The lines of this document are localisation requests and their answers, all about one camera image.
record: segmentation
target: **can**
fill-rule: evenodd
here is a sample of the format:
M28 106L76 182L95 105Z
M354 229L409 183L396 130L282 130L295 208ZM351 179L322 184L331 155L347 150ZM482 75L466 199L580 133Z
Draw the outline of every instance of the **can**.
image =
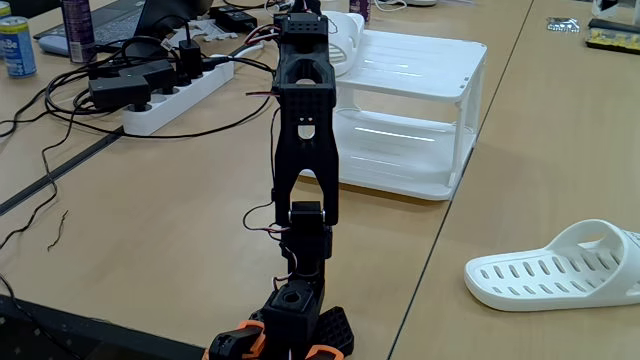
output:
M9 16L0 20L0 40L10 77L24 78L36 73L27 18Z
M89 0L61 0L62 19L72 63L86 64L96 58Z
M371 2L375 0L349 0L349 12L362 15L365 22L371 20Z
M11 5L6 1L0 1L0 20L11 16ZM2 44L0 44L0 59L4 58L4 50Z

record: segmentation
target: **white slipper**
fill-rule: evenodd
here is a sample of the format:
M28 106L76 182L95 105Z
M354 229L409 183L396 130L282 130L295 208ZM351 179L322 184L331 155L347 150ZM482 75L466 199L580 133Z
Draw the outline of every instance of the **white slipper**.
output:
M464 280L478 300L504 311L640 303L640 234L581 221L542 249L469 261Z

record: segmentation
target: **power strip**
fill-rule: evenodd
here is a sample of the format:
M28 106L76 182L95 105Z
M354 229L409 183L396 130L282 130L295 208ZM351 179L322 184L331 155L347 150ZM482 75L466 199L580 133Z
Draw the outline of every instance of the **power strip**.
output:
M218 65L212 71L205 71L202 77L191 80L190 85L176 87L178 92L175 94L152 94L148 104L150 108L146 111L125 109L122 112L125 133L143 136L153 134L231 80L233 72L232 62Z

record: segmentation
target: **white rack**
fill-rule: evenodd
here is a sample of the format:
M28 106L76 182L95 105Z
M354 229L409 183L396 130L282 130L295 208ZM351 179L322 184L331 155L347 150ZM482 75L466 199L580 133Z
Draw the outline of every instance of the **white rack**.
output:
M487 47L365 30L338 77L334 133L340 181L429 200L450 199L475 145ZM455 104L456 123L362 110L355 90Z

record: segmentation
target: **black power adapter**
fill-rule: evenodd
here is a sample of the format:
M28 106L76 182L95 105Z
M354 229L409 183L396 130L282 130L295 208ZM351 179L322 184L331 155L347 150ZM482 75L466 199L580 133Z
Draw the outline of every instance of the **black power adapter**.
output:
M234 6L212 7L209 17L215 19L216 25L232 32L250 32L258 26L258 20Z
M202 55L200 45L197 42L187 39L178 43L180 51L180 61L184 71L191 79L202 76Z
M133 104L134 111L145 111L151 100L149 83L142 76L89 80L89 93L97 109Z
M149 90L162 89L164 94L172 94L173 87L178 83L176 71L167 60L122 69L118 74L122 77L143 76L149 84Z

